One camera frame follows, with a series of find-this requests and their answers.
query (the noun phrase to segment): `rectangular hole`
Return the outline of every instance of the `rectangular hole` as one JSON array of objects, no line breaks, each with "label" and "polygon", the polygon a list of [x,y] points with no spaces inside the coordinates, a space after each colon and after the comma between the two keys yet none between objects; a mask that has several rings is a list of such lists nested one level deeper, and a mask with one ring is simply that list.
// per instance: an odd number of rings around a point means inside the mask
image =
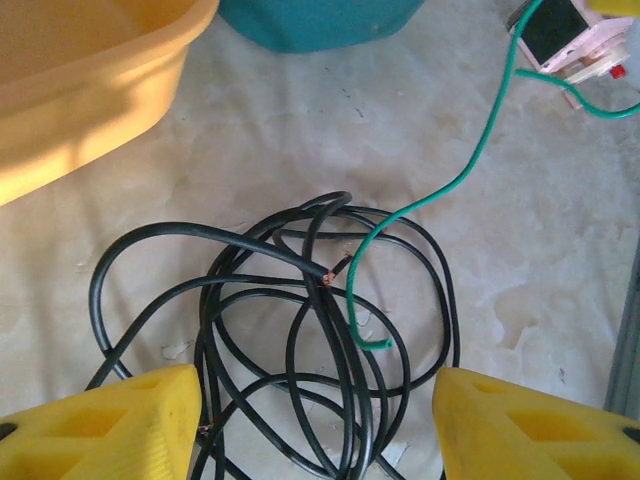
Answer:
[{"label": "rectangular hole", "polygon": [[488,382],[473,382],[473,386],[482,393],[505,393],[505,389],[502,386]]},{"label": "rectangular hole", "polygon": [[573,480],[637,480],[638,472],[624,457],[599,458],[576,455],[554,458],[556,463]]},{"label": "rectangular hole", "polygon": [[81,458],[58,452],[21,454],[0,471],[0,480],[61,480]]},{"label": "rectangular hole", "polygon": [[127,413],[124,409],[85,408],[70,412],[49,437],[104,437]]},{"label": "rectangular hole", "polygon": [[591,442],[596,439],[578,420],[558,412],[526,410],[507,415],[535,442]]},{"label": "rectangular hole", "polygon": [[131,381],[128,387],[133,388],[134,390],[151,390],[160,385],[161,382],[161,378],[147,378],[138,381]]}]

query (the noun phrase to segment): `electrical wire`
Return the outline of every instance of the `electrical wire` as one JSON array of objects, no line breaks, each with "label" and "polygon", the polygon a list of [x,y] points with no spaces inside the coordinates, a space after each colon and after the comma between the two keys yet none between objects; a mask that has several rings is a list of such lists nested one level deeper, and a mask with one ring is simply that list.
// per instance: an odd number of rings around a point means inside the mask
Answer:
[{"label": "electrical wire", "polygon": [[[153,315],[171,299],[193,289],[200,289],[199,330],[194,348],[194,365],[202,390],[203,405],[197,442],[200,452],[195,459],[191,478],[200,479],[207,461],[215,461],[216,480],[225,474],[237,479],[249,479],[232,459],[227,458],[224,429],[227,422],[238,411],[253,423],[272,445],[287,459],[313,475],[326,479],[362,479],[368,467],[376,462],[391,478],[403,477],[383,457],[382,452],[393,441],[407,412],[412,391],[424,385],[449,359],[450,365],[460,365],[460,333],[455,294],[447,260],[435,239],[420,225],[399,218],[398,223],[413,235],[417,234],[423,245],[416,245],[403,236],[382,233],[377,241],[387,242],[411,253],[425,269],[435,289],[442,321],[442,339],[439,354],[433,365],[421,374],[412,377],[409,354],[405,343],[392,321],[385,313],[364,298],[354,296],[362,309],[370,312],[384,326],[394,348],[397,349],[402,375],[398,384],[387,385],[374,352],[362,351],[355,343],[349,325],[340,309],[346,291],[332,285],[333,279],[349,265],[352,258],[346,256],[333,268],[328,269],[313,261],[318,242],[362,240],[373,230],[380,219],[388,218],[390,212],[349,205],[351,195],[335,192],[315,198],[303,205],[275,213],[238,235],[214,227],[194,223],[166,222],[137,228],[116,240],[103,254],[96,265],[89,288],[89,314],[91,326],[105,361],[91,379],[87,389],[100,386],[110,372],[120,378],[132,373],[121,358]],[[359,231],[327,232],[323,226],[331,219],[348,220],[359,226]],[[304,230],[293,229],[306,221]],[[184,281],[156,297],[133,320],[122,337],[112,345],[102,314],[102,290],[114,261],[128,249],[148,238],[161,235],[187,235],[215,240],[227,246],[214,259],[206,275]],[[302,251],[296,253],[287,240],[303,241]],[[424,251],[429,247],[430,253]],[[254,253],[268,255],[298,269],[300,278],[278,278],[261,275],[240,274]],[[434,265],[431,257],[437,261]],[[242,290],[225,295],[223,287],[243,284]],[[255,363],[250,353],[243,351],[234,341],[226,327],[226,310],[238,302],[251,298],[280,299],[298,305],[287,335],[284,371],[271,373]],[[300,371],[296,366],[298,334],[304,321],[309,321],[312,312],[320,324],[336,366],[337,378],[320,373]],[[240,389],[233,382],[220,355],[220,346],[258,379]],[[368,381],[366,370],[373,381]],[[322,385],[338,389],[341,401],[309,390],[309,385]],[[273,426],[252,407],[251,396],[268,386],[285,392],[291,400],[302,432],[314,453],[308,458],[299,449],[288,444]],[[222,405],[222,390],[231,401]],[[332,412],[343,424],[342,449],[338,461],[324,452],[316,431],[311,424],[302,400],[313,402]],[[380,405],[380,415],[373,414],[373,401]]]},{"label": "electrical wire", "polygon": [[[347,313],[349,317],[349,326],[351,328],[351,333],[355,338],[356,344],[363,350],[381,350],[381,349],[387,349],[391,347],[391,339],[366,341],[360,336],[360,333],[358,332],[353,292],[354,292],[356,272],[358,271],[358,266],[362,261],[362,256],[364,255],[364,252],[367,250],[367,248],[369,247],[371,242],[376,238],[376,236],[379,235],[385,228],[389,227],[397,219],[399,219],[400,217],[406,217],[411,212],[419,208],[422,208],[434,202],[435,200],[443,197],[444,195],[451,192],[454,188],[459,186],[469,176],[473,168],[478,163],[478,159],[482,155],[482,152],[487,146],[489,137],[491,136],[491,133],[493,132],[493,128],[495,127],[498,114],[502,109],[502,104],[504,103],[504,99],[507,95],[507,91],[509,90],[509,85],[511,83],[511,79],[514,73],[516,53],[518,50],[518,41],[520,40],[520,37],[522,36],[522,33],[524,32],[525,27],[527,26],[527,23],[531,19],[531,16],[535,13],[535,11],[538,9],[538,7],[540,6],[540,4],[542,4],[543,1],[545,0],[532,0],[529,6],[524,10],[522,17],[520,17],[520,20],[516,25],[513,36],[511,38],[511,44],[509,45],[509,51],[507,53],[504,72],[502,75],[502,80],[500,82],[500,88],[498,89],[498,94],[493,103],[493,107],[491,108],[491,112],[489,114],[487,123],[485,124],[484,130],[480,135],[480,140],[476,144],[476,147],[473,150],[473,153],[467,165],[462,169],[462,171],[458,174],[458,176],[456,176],[453,180],[447,183],[444,187],[436,190],[435,192],[427,195],[424,198],[421,198],[420,200],[417,200],[411,203],[410,205],[407,205],[406,207],[401,208],[400,210],[397,210],[396,212],[394,212],[393,214],[385,218],[382,222],[380,222],[376,226],[376,228],[371,230],[371,233],[369,233],[369,235],[362,241],[362,243],[360,244],[360,247],[358,248],[355,255],[353,256],[353,260],[351,262],[351,265],[349,266],[349,271],[347,273],[347,285],[346,285]],[[594,106],[593,104],[591,104],[575,86],[557,77],[546,75],[543,73],[533,72],[525,69],[518,69],[516,70],[515,73],[518,76],[523,78],[532,78],[532,79],[540,80],[540,81],[547,82],[552,85],[566,89],[569,93],[571,93],[576,97],[578,102],[582,104],[582,106],[585,108],[587,112],[599,118],[616,120],[616,119],[626,118],[640,112],[640,103],[638,103],[633,107],[627,108],[625,110],[621,110],[617,112],[608,112],[606,110],[602,110]]]}]

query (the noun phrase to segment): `yellow plastic tub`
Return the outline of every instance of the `yellow plastic tub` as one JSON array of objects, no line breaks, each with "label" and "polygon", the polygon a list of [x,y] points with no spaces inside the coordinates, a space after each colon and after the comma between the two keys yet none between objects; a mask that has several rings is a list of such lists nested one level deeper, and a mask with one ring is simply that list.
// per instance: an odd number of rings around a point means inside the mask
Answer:
[{"label": "yellow plastic tub", "polygon": [[154,125],[219,0],[2,0],[0,205]]}]

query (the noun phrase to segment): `yellow plastic object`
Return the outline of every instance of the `yellow plastic object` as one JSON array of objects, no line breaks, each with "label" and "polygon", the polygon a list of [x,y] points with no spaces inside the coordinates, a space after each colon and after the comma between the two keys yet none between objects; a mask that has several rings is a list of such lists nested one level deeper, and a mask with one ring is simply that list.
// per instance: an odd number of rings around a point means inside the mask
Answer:
[{"label": "yellow plastic object", "polygon": [[16,413],[0,420],[17,426],[0,440],[0,480],[184,480],[200,406],[181,365]]},{"label": "yellow plastic object", "polygon": [[628,418],[462,369],[440,371],[433,411],[448,480],[640,479]]},{"label": "yellow plastic object", "polygon": [[640,17],[640,0],[589,0],[596,12],[620,17]]},{"label": "yellow plastic object", "polygon": [[153,126],[218,2],[2,0],[0,205]]}]

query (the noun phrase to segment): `gray metal frame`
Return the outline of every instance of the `gray metal frame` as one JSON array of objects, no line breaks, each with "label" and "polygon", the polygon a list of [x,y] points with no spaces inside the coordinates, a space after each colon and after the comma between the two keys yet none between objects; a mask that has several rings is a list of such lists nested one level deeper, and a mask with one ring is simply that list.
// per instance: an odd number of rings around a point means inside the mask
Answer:
[{"label": "gray metal frame", "polygon": [[640,420],[640,240],[631,270],[604,408]]}]

